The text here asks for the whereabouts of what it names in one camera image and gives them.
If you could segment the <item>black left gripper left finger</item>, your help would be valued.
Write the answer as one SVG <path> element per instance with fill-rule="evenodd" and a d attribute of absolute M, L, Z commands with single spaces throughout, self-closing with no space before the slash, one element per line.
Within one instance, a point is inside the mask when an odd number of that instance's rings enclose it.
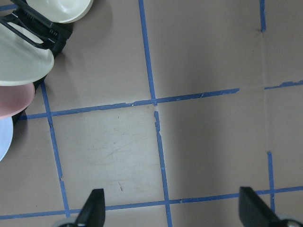
<path fill-rule="evenodd" d="M 103 227 L 106 218 L 104 189 L 90 193 L 75 221 L 77 227 Z"/>

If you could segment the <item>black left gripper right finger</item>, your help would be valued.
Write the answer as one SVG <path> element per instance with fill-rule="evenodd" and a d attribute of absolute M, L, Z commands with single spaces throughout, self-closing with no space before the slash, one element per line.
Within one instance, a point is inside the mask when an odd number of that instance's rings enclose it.
<path fill-rule="evenodd" d="M 251 187 L 239 189 L 239 218 L 244 227 L 284 226 L 284 221 L 278 218 Z"/>

